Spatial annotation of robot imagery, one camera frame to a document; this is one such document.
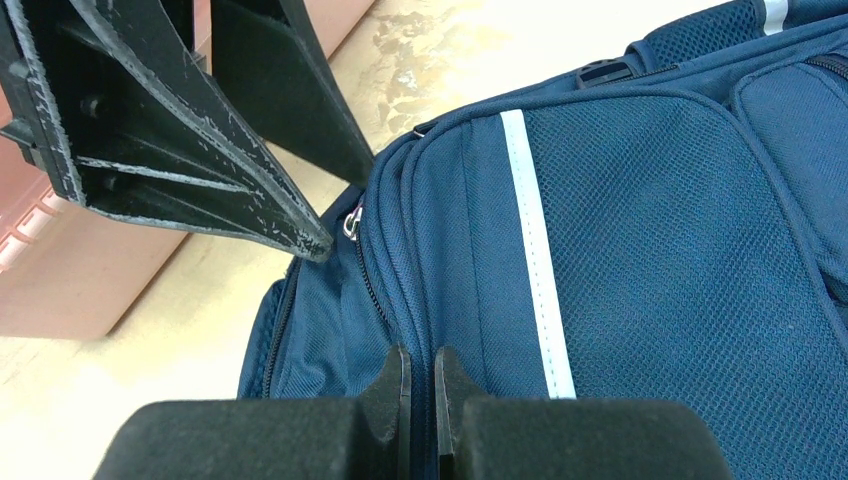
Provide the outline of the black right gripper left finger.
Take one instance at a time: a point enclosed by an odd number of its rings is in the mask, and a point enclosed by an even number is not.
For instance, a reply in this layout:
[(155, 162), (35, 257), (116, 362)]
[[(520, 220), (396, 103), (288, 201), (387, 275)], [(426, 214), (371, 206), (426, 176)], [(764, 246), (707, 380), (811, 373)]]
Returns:
[(117, 431), (97, 479), (407, 479), (411, 360), (390, 348), (357, 397), (169, 401)]

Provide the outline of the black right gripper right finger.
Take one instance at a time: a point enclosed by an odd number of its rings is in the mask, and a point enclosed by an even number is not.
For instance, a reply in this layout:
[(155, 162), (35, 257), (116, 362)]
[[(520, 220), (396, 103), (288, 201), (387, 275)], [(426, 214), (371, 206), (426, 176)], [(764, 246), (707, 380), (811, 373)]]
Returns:
[(456, 351), (434, 363), (442, 479), (729, 479), (716, 438), (668, 401), (497, 398)]

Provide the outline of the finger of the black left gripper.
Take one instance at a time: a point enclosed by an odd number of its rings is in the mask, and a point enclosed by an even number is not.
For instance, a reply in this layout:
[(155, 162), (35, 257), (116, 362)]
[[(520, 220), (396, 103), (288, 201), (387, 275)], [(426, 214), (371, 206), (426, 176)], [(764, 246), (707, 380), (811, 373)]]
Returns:
[(359, 187), (374, 155), (301, 1), (213, 1), (212, 75), (263, 139)]
[(326, 259), (330, 233), (194, 42), (190, 1), (5, 1), (1, 134), (109, 219)]

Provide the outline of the navy blue student backpack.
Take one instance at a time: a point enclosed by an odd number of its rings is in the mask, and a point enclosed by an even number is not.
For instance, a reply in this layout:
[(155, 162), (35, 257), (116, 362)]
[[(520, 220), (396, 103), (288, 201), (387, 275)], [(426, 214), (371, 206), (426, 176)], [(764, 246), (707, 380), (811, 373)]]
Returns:
[(847, 5), (731, 1), (446, 113), (325, 213), (264, 297), (238, 394), (354, 396), (403, 345), (497, 396), (693, 408), (739, 479), (847, 475)]

